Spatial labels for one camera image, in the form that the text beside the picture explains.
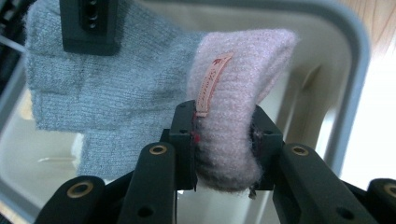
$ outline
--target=black plastic bracket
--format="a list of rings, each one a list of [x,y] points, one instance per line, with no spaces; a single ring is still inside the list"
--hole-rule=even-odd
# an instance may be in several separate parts
[[[257,105],[250,125],[250,138],[253,144],[253,155],[263,170],[261,182],[250,189],[272,190],[274,189],[275,161],[277,161],[279,152],[284,145],[283,133]]]
[[[113,55],[118,0],[60,0],[64,51]]]
[[[281,223],[377,223],[310,147],[285,145],[274,203]]]

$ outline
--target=plastic container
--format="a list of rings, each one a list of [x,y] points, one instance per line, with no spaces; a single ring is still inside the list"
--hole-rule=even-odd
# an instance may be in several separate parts
[[[315,148],[340,174],[361,95],[369,43],[360,21],[334,1],[145,1],[144,5],[192,30],[288,28],[301,41],[292,66],[261,103],[287,143]],[[36,131],[20,110],[23,73],[1,98],[0,200],[34,221],[40,208],[74,177],[75,135]],[[201,188],[178,194],[178,223],[277,223],[271,193],[231,195]]]

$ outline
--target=white surface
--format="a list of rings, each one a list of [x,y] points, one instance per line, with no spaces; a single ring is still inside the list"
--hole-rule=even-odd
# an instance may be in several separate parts
[[[361,95],[341,173],[342,179],[361,189],[376,178],[396,179],[395,64],[395,53],[373,59]]]
[[[288,12],[191,8],[181,4],[152,7],[189,29],[282,27],[295,31],[301,42],[290,70],[261,106],[276,120],[287,142],[317,147],[320,153],[326,150],[350,69],[347,42],[332,25]],[[70,160],[74,137],[71,133],[36,131],[31,120],[14,113],[0,139],[0,178],[42,206],[64,181],[74,176]],[[63,159],[37,162],[43,158]],[[251,201],[246,194],[229,195],[199,187],[197,192],[185,191],[178,198],[178,223],[277,223],[266,193],[259,192],[257,200]]]

